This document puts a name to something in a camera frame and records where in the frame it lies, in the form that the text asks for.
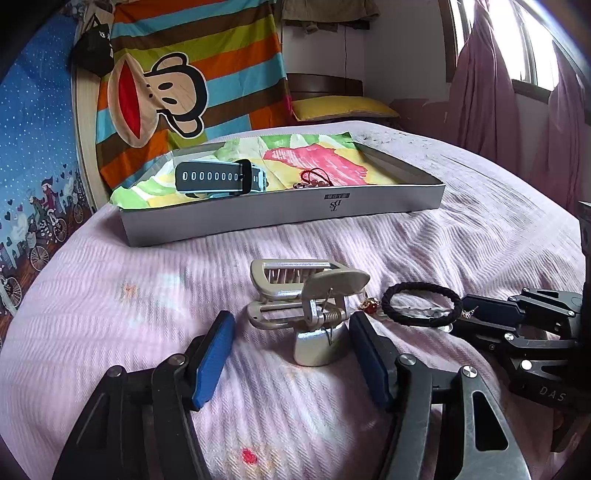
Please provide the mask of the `beige hair claw clip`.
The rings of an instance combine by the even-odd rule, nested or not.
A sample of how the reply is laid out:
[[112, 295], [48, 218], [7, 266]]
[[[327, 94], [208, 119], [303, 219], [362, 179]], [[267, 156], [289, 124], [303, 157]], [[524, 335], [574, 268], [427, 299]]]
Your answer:
[[346, 305], [370, 282], [370, 275], [338, 262], [315, 259], [256, 259], [250, 279], [259, 299], [246, 307], [249, 323], [263, 331], [294, 333], [294, 362], [321, 367], [349, 349]]

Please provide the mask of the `pink striped bed sheet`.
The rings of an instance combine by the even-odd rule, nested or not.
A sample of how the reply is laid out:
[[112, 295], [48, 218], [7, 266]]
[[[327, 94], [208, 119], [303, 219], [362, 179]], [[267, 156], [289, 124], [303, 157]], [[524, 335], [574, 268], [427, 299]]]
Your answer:
[[380, 125], [329, 126], [405, 160], [446, 189], [411, 214], [331, 219], [191, 239], [127, 244], [115, 208], [80, 227], [34, 281], [1, 351], [1, 435], [24, 472], [52, 476], [88, 397], [113, 365], [151, 368], [186, 348], [216, 314], [236, 340], [214, 396], [193, 422], [216, 479], [368, 479], [388, 416], [356, 358], [294, 364], [290, 334], [249, 325], [256, 258], [329, 259], [367, 271], [379, 296], [401, 281], [505, 298], [525, 287], [580, 291], [578, 220], [491, 161]]

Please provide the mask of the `grey shallow cardboard box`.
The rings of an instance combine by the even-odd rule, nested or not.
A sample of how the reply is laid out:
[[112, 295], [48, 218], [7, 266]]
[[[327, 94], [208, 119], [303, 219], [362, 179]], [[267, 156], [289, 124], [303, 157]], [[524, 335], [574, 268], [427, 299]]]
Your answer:
[[[204, 158], [221, 148], [226, 141], [173, 150], [169, 154], [177, 166], [181, 162]], [[398, 185], [295, 188], [152, 209], [122, 209], [116, 206], [128, 243], [133, 247], [154, 246], [281, 224], [408, 213], [440, 207], [445, 191], [442, 180], [355, 139], [353, 145], [361, 150], [372, 165], [384, 169], [402, 182]], [[124, 187], [133, 186], [153, 174], [163, 164], [165, 154], [156, 158], [141, 177]]]

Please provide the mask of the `pink window curtain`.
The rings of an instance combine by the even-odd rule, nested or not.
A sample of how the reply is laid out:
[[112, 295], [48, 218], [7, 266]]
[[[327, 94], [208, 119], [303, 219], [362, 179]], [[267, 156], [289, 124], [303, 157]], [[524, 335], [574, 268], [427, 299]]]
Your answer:
[[[521, 175], [519, 108], [490, 6], [489, 1], [474, 3], [472, 30], [450, 87], [445, 140]], [[553, 41], [552, 52], [558, 81], [526, 181], [574, 214], [582, 199], [585, 87], [565, 48]]]

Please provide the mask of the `colourful paper box lining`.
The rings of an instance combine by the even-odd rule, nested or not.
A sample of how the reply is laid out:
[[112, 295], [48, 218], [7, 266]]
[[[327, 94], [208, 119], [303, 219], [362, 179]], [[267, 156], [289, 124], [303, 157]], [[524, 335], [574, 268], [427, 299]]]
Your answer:
[[[266, 172], [266, 192], [296, 188], [398, 185], [402, 181], [374, 166], [341, 134], [280, 134], [243, 137], [224, 142], [200, 160], [235, 162], [247, 159]], [[163, 164], [133, 186], [117, 187], [110, 203], [122, 209], [152, 209], [229, 195], [183, 194], [175, 188], [175, 162], [169, 153]]]

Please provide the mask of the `blue dotted fabric wardrobe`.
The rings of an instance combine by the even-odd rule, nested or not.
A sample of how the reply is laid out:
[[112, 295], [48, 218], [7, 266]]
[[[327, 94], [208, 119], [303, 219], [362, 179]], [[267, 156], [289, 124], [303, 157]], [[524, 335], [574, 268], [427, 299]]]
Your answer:
[[69, 54], [76, 22], [56, 14], [1, 83], [1, 329], [50, 259], [91, 216], [77, 159]]

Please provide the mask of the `yellow pillow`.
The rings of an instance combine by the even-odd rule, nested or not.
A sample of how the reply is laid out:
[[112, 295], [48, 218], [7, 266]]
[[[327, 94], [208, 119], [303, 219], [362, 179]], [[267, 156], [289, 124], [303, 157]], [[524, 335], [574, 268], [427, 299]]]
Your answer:
[[294, 118], [300, 122], [342, 118], [398, 119], [400, 114], [388, 105], [369, 97], [321, 96], [293, 102]]

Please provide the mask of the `dark wooden headboard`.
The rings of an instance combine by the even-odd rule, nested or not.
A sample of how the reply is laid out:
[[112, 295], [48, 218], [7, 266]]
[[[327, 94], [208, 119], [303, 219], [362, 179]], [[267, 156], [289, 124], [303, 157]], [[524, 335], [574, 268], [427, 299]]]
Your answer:
[[325, 96], [363, 96], [363, 81], [331, 75], [288, 73], [288, 87], [294, 100]]

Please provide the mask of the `brown hanging garment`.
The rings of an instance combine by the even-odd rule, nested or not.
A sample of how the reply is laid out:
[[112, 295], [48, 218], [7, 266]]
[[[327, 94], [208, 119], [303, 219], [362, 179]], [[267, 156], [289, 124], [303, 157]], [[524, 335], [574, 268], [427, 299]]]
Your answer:
[[373, 0], [284, 0], [280, 17], [290, 26], [298, 26], [307, 34], [318, 30], [337, 32], [339, 26], [369, 30], [370, 23], [380, 16]]

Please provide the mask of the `striped monkey cartoon blanket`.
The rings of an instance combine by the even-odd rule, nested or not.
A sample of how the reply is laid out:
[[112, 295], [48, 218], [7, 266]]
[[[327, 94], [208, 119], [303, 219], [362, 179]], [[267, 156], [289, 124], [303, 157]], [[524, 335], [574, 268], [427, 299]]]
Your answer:
[[96, 155], [109, 189], [152, 161], [293, 116], [270, 1], [134, 1], [114, 9]]

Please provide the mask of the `black hanging bag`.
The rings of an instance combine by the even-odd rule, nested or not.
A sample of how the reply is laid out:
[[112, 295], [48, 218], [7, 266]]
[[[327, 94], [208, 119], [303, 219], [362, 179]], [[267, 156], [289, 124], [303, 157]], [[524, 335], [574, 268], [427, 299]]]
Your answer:
[[69, 63], [99, 78], [114, 68], [114, 53], [109, 26], [93, 14], [73, 46]]

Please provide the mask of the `window with frame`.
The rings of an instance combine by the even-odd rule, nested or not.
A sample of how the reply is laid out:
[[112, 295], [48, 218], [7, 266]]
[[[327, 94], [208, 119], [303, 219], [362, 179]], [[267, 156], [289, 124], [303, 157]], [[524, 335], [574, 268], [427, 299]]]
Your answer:
[[[438, 3], [443, 25], [446, 82], [451, 83], [459, 56], [476, 22], [475, 1]], [[537, 1], [487, 1], [497, 45], [517, 94], [546, 103], [559, 81], [555, 50], [571, 59], [566, 39]]]

